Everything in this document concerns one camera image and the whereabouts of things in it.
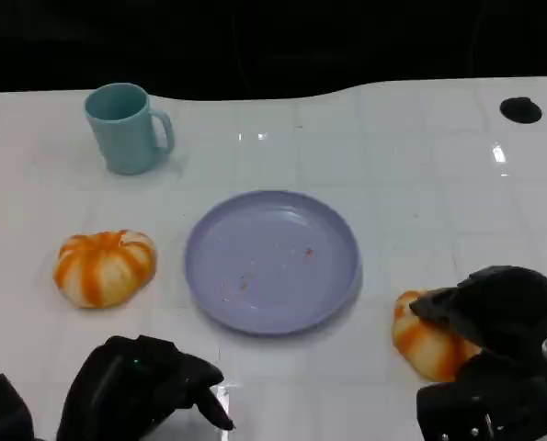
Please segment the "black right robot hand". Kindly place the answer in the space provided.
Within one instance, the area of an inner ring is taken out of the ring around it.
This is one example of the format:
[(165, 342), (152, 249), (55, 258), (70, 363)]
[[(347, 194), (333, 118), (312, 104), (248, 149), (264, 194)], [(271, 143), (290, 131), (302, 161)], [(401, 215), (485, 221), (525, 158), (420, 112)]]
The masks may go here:
[(489, 266), (410, 305), (419, 319), (481, 352), (451, 383), (416, 394), (426, 440), (539, 440), (547, 435), (547, 277)]

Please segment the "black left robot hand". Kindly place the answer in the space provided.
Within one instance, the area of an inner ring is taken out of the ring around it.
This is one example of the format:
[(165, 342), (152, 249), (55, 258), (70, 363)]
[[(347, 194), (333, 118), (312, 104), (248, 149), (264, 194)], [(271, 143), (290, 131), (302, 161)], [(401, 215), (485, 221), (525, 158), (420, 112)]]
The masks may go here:
[(177, 410), (193, 407), (218, 429), (235, 429), (211, 388), (212, 363), (166, 340), (112, 336), (96, 347), (65, 399), (58, 440), (141, 440)]

